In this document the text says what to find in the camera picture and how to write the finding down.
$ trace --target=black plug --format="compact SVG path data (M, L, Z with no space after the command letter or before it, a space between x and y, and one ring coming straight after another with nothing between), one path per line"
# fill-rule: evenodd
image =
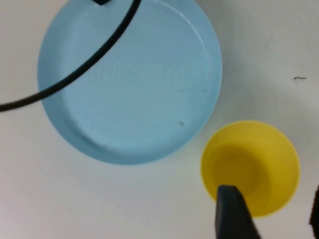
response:
M97 4L99 5L104 5L106 4L107 2L109 2L110 0L93 0L94 2L96 2Z

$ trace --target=black object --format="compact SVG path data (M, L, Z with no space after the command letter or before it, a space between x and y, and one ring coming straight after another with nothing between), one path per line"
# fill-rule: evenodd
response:
M104 5L104 4L106 4L108 1L110 1L110 0L93 0L94 2L96 2L97 4L99 4L99 5Z
M261 239L243 195L235 186L220 186L215 229L217 239Z
M110 0L93 0L96 3L107 3ZM17 100L14 102L6 103L0 105L0 112L10 111L14 109L18 109L27 105L31 105L35 102L41 101L49 96L57 93L58 91L62 90L66 86L70 85L72 82L76 81L80 76L82 76L85 72L87 72L92 66L94 66L113 46L114 44L120 39L123 35L127 27L130 25L133 17L135 16L141 0L133 0L130 9L126 13L125 17L123 18L120 25L116 28L112 36L104 43L104 45L94 53L86 62L84 62L78 69L72 72L63 80L59 81L58 83L50 86L49 88L40 91L34 95L28 96L21 100Z
M319 239L319 186L317 188L313 209L310 216L309 224L313 228L314 236L316 239Z

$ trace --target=yellow cup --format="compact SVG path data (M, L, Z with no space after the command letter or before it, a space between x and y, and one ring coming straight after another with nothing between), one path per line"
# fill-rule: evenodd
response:
M261 217L292 198L300 166L295 148L283 133L247 120L227 125L212 137L202 157L201 173L214 200L218 186L237 186L252 216Z

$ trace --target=cable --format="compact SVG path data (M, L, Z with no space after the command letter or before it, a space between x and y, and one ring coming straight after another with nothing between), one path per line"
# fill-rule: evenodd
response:
M21 107L31 105L35 102L41 101L49 96L59 92L63 88L70 85L72 82L76 81L80 76L87 72L92 66L94 66L120 39L127 27L130 25L133 17L135 16L141 0L133 0L130 9L126 13L120 25L114 31L112 36L104 43L104 45L94 53L86 62L84 62L78 69L72 72L70 75L65 77L63 80L55 83L54 85L48 87L47 89L40 91L34 95L28 96L26 98L6 103L0 105L0 112L11 111Z

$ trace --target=plate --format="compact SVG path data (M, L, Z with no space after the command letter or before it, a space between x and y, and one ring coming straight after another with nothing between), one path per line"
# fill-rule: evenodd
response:
M131 3L70 0L44 37L39 89L93 55ZM56 130L76 149L109 163L140 164L175 152L201 130L213 112L221 75L216 34L193 0L142 0L106 56L42 102Z

